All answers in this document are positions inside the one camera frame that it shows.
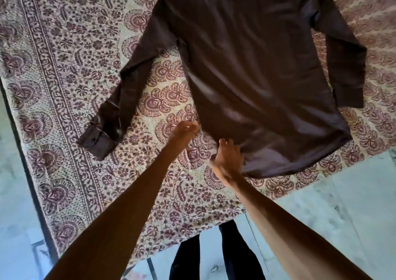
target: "person's right arm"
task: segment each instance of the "person's right arm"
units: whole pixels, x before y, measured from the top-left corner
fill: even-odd
[[[239,147],[231,139],[221,139],[210,167],[245,205],[291,279],[371,279],[323,237],[255,190],[240,173],[242,161]]]

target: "floral pattern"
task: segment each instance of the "floral pattern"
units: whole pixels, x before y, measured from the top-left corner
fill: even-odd
[[[197,120],[176,47],[154,60],[124,140],[97,162],[76,144],[119,83],[157,0],[0,0],[0,75],[57,251],[144,171],[181,120]],[[295,175],[248,179],[271,198],[396,145],[393,0],[335,0],[369,48],[363,109],[342,108],[353,141]],[[324,36],[312,32],[325,73]],[[244,212],[205,161],[200,133],[172,163],[130,265]]]

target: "floor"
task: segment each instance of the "floor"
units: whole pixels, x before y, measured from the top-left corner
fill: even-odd
[[[41,280],[51,260],[0,97],[0,280]],[[324,178],[277,203],[321,234],[374,280],[396,274],[396,149]],[[238,229],[269,280],[289,279],[249,215]],[[200,235],[202,280],[226,280],[218,227]],[[178,246],[126,271],[123,280],[168,280]]]

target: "dark brown long-sleeved shirt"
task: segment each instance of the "dark brown long-sleeved shirt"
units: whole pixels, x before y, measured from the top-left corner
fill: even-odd
[[[311,28],[326,35],[331,91]],[[153,59],[177,45],[202,129],[233,138],[244,172],[299,172],[351,139],[366,48],[333,0],[158,0],[121,83],[79,144],[102,160],[131,124]]]

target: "black trouser leg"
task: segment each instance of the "black trouser leg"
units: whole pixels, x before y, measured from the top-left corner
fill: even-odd
[[[219,226],[223,237],[223,256],[229,280],[265,280],[256,255],[245,243],[234,221]]]
[[[199,235],[182,242],[171,266],[169,280],[199,280]]]

